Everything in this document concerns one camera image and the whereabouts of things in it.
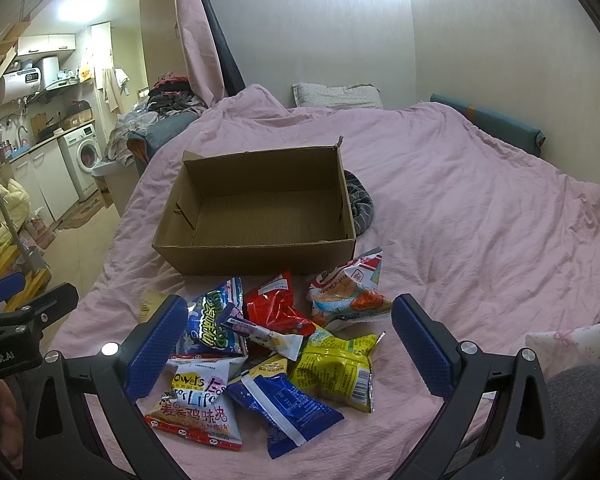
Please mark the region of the left hand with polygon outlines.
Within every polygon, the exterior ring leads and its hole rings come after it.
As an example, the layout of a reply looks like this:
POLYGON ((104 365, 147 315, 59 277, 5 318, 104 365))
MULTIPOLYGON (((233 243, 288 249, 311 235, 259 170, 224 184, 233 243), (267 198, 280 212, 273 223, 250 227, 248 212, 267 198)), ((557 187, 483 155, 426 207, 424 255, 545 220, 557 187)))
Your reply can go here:
POLYGON ((23 432, 18 404, 4 380, 0 380, 0 451, 15 470, 22 467, 23 432))

